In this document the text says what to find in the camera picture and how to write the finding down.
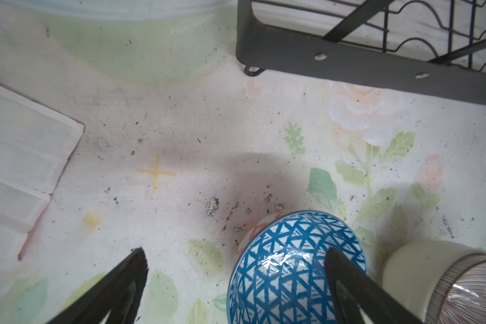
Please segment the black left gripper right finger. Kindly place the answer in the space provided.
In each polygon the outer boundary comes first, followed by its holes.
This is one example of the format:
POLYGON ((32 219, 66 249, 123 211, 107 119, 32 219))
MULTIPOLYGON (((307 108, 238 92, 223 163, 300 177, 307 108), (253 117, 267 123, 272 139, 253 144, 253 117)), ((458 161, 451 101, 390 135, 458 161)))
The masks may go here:
POLYGON ((330 248, 324 270, 337 323, 420 323, 337 248, 330 248))

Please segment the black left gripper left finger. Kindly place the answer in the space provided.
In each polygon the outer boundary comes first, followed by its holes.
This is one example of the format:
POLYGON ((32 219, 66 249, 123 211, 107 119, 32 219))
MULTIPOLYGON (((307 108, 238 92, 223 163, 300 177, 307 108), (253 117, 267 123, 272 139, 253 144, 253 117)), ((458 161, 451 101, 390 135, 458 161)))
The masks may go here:
POLYGON ((50 323, 134 323, 148 273, 144 250, 134 249, 50 323))

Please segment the blue triangle patterned bowl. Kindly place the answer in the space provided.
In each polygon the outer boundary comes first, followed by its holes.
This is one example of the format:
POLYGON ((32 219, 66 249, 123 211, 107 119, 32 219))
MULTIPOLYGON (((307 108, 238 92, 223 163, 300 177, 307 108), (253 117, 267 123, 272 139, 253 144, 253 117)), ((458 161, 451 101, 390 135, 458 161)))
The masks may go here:
POLYGON ((337 248, 367 271, 353 230, 322 211, 274 213, 236 253, 226 301, 228 323, 335 323, 325 255, 337 248))

